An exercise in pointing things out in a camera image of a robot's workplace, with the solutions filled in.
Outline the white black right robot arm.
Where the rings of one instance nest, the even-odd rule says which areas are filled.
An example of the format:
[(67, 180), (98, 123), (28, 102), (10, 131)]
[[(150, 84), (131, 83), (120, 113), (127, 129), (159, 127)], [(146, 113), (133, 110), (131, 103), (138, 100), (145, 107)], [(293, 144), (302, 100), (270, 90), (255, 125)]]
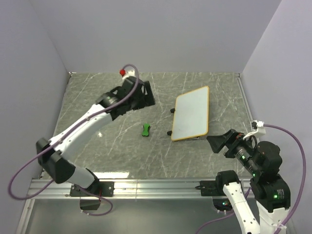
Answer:
[(269, 141), (252, 143), (254, 138), (230, 129), (223, 135), (208, 136), (207, 141), (214, 153), (226, 147), (225, 157), (237, 159), (250, 173), (260, 220), (255, 219), (236, 172), (219, 172), (215, 189), (229, 200), (243, 234), (273, 234), (277, 229), (285, 233), (282, 221), (289, 213), (291, 192), (279, 175), (280, 148)]

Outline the green whiteboard eraser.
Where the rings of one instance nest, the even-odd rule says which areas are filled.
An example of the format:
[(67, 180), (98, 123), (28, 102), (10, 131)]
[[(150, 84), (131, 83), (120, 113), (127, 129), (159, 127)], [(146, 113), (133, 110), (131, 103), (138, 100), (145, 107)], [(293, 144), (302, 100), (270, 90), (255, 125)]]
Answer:
[(148, 137), (150, 135), (150, 133), (149, 133), (150, 127), (151, 126), (148, 123), (143, 124), (143, 130), (142, 130), (142, 133), (141, 133), (141, 135), (143, 137)]

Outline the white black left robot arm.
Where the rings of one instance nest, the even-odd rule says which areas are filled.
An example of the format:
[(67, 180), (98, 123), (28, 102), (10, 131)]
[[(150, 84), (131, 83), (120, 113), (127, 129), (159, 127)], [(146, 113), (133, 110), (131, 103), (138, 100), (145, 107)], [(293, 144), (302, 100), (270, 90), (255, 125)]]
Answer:
[(155, 104), (149, 81), (127, 77), (121, 86), (102, 94), (91, 108), (62, 133), (36, 143), (38, 163), (52, 180), (75, 184), (87, 196), (99, 194), (100, 183), (89, 169), (71, 162), (73, 154), (101, 127), (113, 122), (128, 111)]

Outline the yellow framed whiteboard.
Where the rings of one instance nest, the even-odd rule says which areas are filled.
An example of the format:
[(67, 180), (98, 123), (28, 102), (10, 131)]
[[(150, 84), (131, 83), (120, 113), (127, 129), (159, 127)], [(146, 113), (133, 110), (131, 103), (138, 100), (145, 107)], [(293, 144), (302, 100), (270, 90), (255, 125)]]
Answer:
[(171, 141), (201, 137), (209, 131), (209, 87), (186, 92), (176, 97)]

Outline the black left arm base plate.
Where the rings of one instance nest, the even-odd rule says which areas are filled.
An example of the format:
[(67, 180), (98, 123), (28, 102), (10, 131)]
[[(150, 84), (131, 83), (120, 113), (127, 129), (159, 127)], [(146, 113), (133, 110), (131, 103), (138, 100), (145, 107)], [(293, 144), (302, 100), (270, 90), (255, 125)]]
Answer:
[(94, 195), (103, 196), (103, 197), (112, 197), (114, 194), (114, 185), (113, 181), (98, 181), (96, 184), (91, 185), (86, 189), (82, 189), (78, 185), (72, 185), (70, 190), (71, 197), (86, 197)]

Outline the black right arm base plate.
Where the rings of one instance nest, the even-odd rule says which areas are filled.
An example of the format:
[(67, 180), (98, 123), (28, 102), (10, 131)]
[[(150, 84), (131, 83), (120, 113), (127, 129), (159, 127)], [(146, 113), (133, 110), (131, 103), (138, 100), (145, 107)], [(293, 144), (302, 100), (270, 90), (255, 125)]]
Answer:
[(200, 191), (201, 196), (225, 196), (220, 185), (215, 180), (202, 180), (195, 189)]

